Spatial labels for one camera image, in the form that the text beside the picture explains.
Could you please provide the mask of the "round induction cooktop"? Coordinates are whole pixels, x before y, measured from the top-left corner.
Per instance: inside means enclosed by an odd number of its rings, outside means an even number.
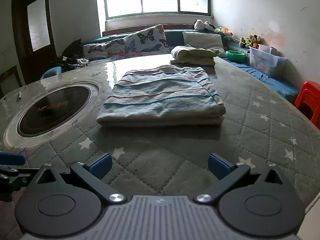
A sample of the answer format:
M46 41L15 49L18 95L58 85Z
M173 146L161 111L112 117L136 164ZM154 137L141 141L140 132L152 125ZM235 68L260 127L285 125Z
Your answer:
M3 134L4 145L23 149L58 137L90 113L98 95L97 84L77 82L35 97L8 124Z

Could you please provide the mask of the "butterfly print pillow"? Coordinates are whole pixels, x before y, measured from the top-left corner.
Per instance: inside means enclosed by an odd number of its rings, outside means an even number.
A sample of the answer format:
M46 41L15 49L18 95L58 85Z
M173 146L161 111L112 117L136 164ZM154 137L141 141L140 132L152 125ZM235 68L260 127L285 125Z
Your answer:
M124 46L126 58L170 54L162 24L128 35L124 38Z

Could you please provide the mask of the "clear plastic storage box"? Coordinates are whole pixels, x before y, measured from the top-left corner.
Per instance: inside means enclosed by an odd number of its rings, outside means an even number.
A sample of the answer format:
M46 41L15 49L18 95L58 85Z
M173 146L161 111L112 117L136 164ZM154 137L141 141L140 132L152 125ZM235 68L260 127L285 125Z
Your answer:
M249 49L249 65L272 78L280 79L287 58L260 50L260 47L261 45L258 49L253 47Z

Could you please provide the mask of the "folded cream yellow garment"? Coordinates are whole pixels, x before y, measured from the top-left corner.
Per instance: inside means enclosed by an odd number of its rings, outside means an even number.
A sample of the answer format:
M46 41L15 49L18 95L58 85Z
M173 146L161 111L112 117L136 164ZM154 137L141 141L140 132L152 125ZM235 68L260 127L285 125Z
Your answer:
M194 48L191 46L176 46L171 50L173 59L171 64L193 64L199 66L215 66L214 57L219 55L219 50Z

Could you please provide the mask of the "small plush toys group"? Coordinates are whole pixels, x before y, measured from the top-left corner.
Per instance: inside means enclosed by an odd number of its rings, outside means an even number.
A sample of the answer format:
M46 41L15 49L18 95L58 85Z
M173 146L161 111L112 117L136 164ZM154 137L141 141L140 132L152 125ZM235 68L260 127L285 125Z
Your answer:
M240 47L253 47L258 49L259 48L259 43L261 41L261 36L260 35L249 35L248 37L244 38L241 37L239 40L239 46Z

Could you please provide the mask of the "white grey pillow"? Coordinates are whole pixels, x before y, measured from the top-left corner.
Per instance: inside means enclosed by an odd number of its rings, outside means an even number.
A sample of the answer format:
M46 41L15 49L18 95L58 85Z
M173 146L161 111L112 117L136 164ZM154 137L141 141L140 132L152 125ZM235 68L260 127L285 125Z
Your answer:
M183 39L185 45L190 45L194 48L215 49L219 50L220 53L225 52L222 37L219 34L184 31Z

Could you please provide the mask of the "green plastic bowl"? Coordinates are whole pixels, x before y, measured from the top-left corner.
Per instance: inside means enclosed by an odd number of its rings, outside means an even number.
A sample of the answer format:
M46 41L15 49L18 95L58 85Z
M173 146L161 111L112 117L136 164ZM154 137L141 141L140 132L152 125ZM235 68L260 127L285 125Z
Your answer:
M240 51L228 50L226 56L232 62L244 62L246 60L246 55Z

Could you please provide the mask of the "orange green plush toy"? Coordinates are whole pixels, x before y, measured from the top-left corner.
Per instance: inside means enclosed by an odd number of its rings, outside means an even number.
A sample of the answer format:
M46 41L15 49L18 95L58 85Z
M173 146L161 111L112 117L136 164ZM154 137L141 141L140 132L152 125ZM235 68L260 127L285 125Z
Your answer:
M226 35L226 36L233 36L233 33L226 27L217 27L215 28L215 32L222 33L223 35Z

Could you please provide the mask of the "red plastic stool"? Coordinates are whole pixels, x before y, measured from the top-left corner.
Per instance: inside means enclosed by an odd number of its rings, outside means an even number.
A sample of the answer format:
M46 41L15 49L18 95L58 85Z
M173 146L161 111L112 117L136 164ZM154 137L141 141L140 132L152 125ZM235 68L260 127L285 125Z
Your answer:
M318 129L320 127L320 87L313 81L305 81L296 98L295 107L303 113Z

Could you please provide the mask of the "black bag on bench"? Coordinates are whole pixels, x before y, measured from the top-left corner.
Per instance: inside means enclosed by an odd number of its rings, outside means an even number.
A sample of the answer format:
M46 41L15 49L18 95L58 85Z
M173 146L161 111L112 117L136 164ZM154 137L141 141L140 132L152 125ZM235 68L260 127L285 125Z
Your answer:
M82 57L82 39L73 41L59 57L60 62L67 64L77 64Z

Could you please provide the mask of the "dark wooden door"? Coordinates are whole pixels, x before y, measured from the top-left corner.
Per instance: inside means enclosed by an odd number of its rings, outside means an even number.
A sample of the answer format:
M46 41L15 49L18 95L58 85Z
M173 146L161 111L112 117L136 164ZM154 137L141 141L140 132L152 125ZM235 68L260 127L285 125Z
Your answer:
M12 28L25 83L40 79L57 58L49 0L12 0Z

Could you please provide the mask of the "blue striped sweater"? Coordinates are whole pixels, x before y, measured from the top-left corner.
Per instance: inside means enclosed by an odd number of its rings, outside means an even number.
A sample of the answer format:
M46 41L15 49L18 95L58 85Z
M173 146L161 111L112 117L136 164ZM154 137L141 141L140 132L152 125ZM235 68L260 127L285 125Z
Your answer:
M97 123L113 127L220 125L226 108L201 67L132 70L114 85Z

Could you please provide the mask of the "blue chair back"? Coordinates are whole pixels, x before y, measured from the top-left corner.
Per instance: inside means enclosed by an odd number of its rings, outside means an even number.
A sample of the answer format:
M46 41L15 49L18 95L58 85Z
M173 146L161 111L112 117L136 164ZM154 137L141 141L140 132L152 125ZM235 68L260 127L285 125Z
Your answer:
M42 79L46 79L52 76L56 76L62 73L62 68L60 66L57 67L53 67L50 68L49 70L47 70L42 76L41 76L41 80Z

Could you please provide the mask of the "blue bench cushion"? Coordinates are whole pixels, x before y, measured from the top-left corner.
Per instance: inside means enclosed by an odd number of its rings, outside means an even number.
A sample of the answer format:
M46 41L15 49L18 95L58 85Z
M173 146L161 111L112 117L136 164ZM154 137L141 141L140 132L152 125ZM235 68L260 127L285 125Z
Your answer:
M267 85L268 87L276 91L278 94L280 94L287 101L294 104L298 96L299 89L296 86L294 86L292 83L285 81L283 79L279 80L279 79L272 78L247 64L232 62L227 58L223 58L223 59L228 63L231 63L232 65L252 75L256 79L260 80L262 83L264 83L265 85Z

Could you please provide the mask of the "white plush toy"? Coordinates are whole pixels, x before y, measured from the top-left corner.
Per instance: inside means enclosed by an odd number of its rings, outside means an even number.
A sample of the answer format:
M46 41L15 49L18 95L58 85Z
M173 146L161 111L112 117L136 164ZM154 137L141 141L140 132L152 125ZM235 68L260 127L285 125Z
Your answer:
M197 19L194 23L194 29L197 31L214 31L215 28L209 21L203 22L201 19Z

